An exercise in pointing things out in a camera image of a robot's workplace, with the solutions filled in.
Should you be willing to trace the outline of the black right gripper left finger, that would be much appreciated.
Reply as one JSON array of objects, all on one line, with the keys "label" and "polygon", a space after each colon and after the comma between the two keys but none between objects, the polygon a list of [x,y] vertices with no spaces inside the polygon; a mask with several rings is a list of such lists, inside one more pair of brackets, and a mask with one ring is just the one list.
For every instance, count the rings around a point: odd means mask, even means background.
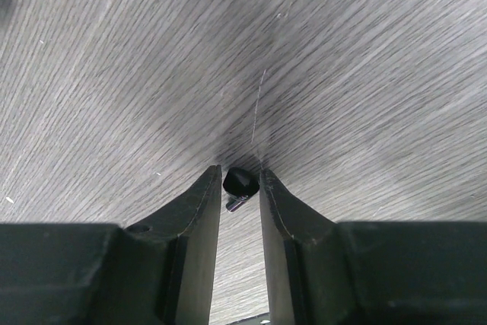
[{"label": "black right gripper left finger", "polygon": [[1,226],[3,324],[206,324],[221,167],[146,218]]}]

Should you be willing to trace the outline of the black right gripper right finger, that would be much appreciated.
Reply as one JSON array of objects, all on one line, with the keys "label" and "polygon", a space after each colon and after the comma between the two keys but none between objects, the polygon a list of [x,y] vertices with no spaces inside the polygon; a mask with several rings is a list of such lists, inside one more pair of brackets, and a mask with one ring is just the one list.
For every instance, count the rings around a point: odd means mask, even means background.
[{"label": "black right gripper right finger", "polygon": [[336,223],[270,170],[259,206],[273,324],[486,322],[485,223]]}]

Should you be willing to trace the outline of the black earbud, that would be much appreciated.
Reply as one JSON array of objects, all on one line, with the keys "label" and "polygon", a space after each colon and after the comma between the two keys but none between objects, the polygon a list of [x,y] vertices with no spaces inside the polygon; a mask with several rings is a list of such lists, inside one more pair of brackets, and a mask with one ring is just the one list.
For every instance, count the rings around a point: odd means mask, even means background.
[{"label": "black earbud", "polygon": [[231,167],[224,179],[223,189],[229,197],[225,208],[235,212],[259,192],[259,181],[248,170]]}]

